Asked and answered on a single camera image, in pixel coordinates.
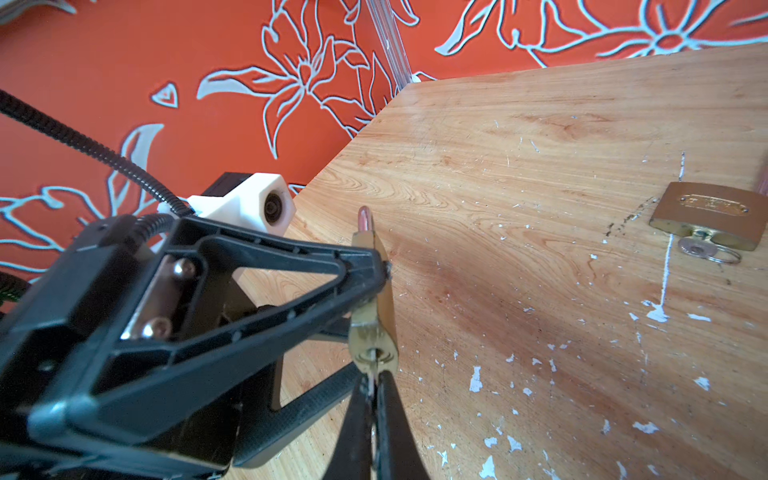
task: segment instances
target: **key ring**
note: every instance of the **key ring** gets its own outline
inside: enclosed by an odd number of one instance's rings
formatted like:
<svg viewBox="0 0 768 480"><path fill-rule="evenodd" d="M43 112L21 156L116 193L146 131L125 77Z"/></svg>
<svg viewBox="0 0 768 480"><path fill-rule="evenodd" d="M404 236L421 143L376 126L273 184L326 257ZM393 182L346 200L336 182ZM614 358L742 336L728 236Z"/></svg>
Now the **key ring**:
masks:
<svg viewBox="0 0 768 480"><path fill-rule="evenodd" d="M735 265L741 261L741 255L733 249L718 245L712 241L712 235L704 230L695 230L690 237L683 237L677 242L677 246L688 255L704 258L716 263ZM717 258L717 254L723 252L730 258Z"/></svg>

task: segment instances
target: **metal ring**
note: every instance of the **metal ring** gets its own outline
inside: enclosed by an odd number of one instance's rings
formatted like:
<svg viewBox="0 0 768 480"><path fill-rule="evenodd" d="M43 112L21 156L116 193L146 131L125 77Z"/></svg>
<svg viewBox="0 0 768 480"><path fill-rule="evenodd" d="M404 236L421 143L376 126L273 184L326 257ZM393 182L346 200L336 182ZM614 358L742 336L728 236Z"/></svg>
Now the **metal ring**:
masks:
<svg viewBox="0 0 768 480"><path fill-rule="evenodd" d="M724 253L727 253L727 254L731 255L733 259L732 260L723 260L721 258L710 256L710 257L707 257L707 260L712 260L713 262L716 262L716 263L728 263L730 265L735 265L735 264L737 264L737 263L739 263L741 261L741 254L739 254L738 252L736 252L733 249L730 249L728 247L723 247L722 245L717 245L717 249L719 251L721 251L721 252L724 252Z"/></svg>

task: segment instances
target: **tabletop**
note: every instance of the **tabletop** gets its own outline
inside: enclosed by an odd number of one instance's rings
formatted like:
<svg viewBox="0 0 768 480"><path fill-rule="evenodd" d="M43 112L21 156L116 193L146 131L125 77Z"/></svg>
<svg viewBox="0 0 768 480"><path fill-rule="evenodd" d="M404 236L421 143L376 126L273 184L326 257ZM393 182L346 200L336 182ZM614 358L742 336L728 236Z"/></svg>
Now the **tabletop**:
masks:
<svg viewBox="0 0 768 480"><path fill-rule="evenodd" d="M292 238L349 244L372 209L433 478L765 478L768 240L724 266L648 220L670 182L753 188L766 78L757 45L411 84L299 194ZM348 362L296 347L283 403ZM229 478L321 478L347 404Z"/></svg>

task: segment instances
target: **gold padlock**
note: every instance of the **gold padlock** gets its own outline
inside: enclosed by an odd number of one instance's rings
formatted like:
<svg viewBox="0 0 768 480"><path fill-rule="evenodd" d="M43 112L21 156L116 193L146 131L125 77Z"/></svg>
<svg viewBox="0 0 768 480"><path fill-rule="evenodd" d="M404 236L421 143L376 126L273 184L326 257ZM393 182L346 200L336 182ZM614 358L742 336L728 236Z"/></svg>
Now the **gold padlock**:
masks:
<svg viewBox="0 0 768 480"><path fill-rule="evenodd" d="M672 182L650 225L683 237L678 246L695 257L739 263L733 249L755 250L768 220L768 197L722 185ZM719 252L730 259L717 257Z"/></svg>

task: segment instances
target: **white plastic mount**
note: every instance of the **white plastic mount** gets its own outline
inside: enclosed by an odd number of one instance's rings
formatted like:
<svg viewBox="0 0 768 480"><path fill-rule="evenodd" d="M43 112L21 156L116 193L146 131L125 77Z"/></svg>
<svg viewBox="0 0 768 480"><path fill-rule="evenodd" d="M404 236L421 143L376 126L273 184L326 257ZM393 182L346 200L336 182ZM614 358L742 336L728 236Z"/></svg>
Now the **white plastic mount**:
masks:
<svg viewBox="0 0 768 480"><path fill-rule="evenodd" d="M270 194L277 195L283 205L282 213L272 222L267 221L264 211ZM187 202L199 217L280 236L296 213L290 190L278 174L253 174L223 197L192 195Z"/></svg>

